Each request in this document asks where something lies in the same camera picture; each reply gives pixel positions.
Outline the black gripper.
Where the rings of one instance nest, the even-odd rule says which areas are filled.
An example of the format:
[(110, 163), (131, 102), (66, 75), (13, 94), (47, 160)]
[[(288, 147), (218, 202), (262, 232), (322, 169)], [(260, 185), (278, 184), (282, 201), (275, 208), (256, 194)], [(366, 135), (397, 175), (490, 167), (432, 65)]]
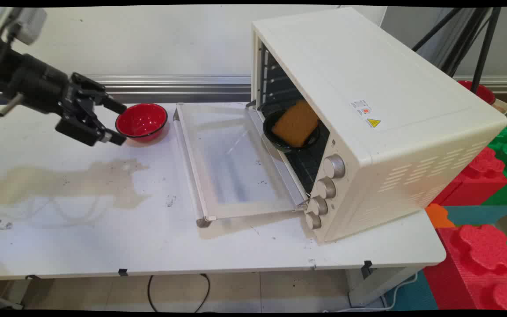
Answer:
[(97, 142), (121, 146), (126, 137), (105, 127), (93, 112), (103, 106), (116, 114), (127, 107), (105, 87), (82, 74), (70, 76), (28, 54), (20, 54), (0, 39), (0, 92), (41, 114), (60, 117), (55, 130), (87, 146)]

